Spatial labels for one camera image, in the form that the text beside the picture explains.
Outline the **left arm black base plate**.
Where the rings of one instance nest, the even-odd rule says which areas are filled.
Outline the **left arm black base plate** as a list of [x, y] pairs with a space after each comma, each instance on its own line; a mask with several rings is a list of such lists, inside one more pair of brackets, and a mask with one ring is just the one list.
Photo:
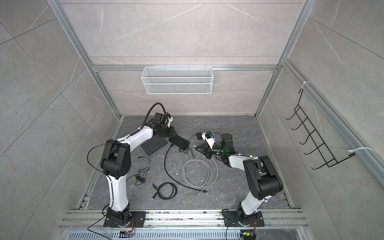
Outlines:
[[146, 219], [146, 212], [115, 212], [107, 213], [103, 227], [109, 228], [131, 228], [135, 224], [136, 228], [142, 228]]

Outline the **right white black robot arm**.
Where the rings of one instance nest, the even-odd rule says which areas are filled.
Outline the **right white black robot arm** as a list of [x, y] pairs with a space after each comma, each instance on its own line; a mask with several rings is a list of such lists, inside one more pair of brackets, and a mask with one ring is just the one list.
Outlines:
[[245, 172], [249, 193], [239, 203], [237, 216], [231, 223], [256, 226], [262, 219], [262, 206], [284, 188], [271, 159], [266, 155], [253, 157], [236, 152], [231, 134], [219, 135], [219, 139], [216, 140], [211, 132], [197, 133], [197, 139], [204, 140], [205, 143], [196, 146], [195, 150], [205, 155], [207, 159], [211, 159], [212, 156], [218, 157], [226, 166]]

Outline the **ribbed black network switch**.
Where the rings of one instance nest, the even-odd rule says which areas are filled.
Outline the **ribbed black network switch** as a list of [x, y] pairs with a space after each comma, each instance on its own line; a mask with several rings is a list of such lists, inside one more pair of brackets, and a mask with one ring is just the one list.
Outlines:
[[180, 137], [179, 135], [175, 135], [175, 136], [169, 138], [169, 142], [174, 144], [175, 146], [177, 146], [179, 149], [181, 149], [183, 151], [186, 150], [190, 145], [189, 141]]

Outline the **dark grey network switch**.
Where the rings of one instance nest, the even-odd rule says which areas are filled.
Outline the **dark grey network switch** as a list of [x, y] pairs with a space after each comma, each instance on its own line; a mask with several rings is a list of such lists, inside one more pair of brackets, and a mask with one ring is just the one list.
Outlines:
[[148, 156], [150, 156], [151, 154], [155, 153], [157, 150], [161, 149], [167, 144], [168, 141], [166, 138], [154, 136], [151, 139], [145, 141], [143, 144], [141, 144], [141, 148]]

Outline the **black power adapter with cable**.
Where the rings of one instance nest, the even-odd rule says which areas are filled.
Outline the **black power adapter with cable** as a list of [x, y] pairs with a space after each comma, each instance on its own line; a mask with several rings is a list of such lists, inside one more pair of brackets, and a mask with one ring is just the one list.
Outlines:
[[[188, 139], [188, 141], [191, 140], [193, 137], [197, 137], [198, 140], [202, 140], [202, 139], [203, 139], [203, 137], [202, 137], [202, 133], [201, 133], [201, 132], [196, 133], [195, 135], [191, 136], [191, 137]], [[193, 150], [192, 150], [191, 148], [189, 148], [189, 147], [187, 147], [185, 150], [179, 148], [179, 152], [180, 152], [180, 153], [184, 153], [184, 154], [191, 153], [193, 159], [195, 158], [195, 155], [194, 155], [194, 153], [193, 153]]]

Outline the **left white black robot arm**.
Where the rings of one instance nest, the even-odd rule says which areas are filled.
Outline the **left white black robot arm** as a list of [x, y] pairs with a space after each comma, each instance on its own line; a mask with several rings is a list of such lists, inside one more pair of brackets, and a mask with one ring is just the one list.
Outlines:
[[102, 144], [100, 168], [109, 184], [110, 204], [105, 226], [125, 227], [133, 222], [127, 197], [127, 174], [131, 168], [131, 152], [142, 147], [149, 156], [167, 144], [167, 138], [176, 135], [171, 126], [173, 118], [161, 103], [155, 103], [147, 112], [141, 126], [125, 137], [109, 139]]

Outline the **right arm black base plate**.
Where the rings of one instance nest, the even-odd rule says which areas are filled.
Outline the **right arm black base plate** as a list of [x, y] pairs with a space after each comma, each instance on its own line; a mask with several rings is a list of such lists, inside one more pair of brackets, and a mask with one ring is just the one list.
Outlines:
[[264, 217], [262, 212], [252, 215], [245, 215], [242, 211], [229, 211], [224, 209], [221, 211], [224, 218], [225, 227], [264, 227]]

